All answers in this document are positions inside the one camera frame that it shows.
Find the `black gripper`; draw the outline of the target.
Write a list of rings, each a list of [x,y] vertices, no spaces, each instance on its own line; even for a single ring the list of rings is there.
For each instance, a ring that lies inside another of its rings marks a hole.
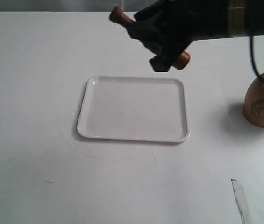
[[[159,0],[134,15],[126,30],[159,52],[150,59],[155,72],[182,70],[190,62],[187,47],[196,40],[228,38],[227,0]]]

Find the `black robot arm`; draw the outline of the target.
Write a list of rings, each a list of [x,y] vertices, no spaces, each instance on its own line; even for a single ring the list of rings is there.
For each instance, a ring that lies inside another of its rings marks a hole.
[[[134,18],[129,36],[159,46],[150,64],[168,72],[193,41],[264,35],[264,0],[160,0]]]

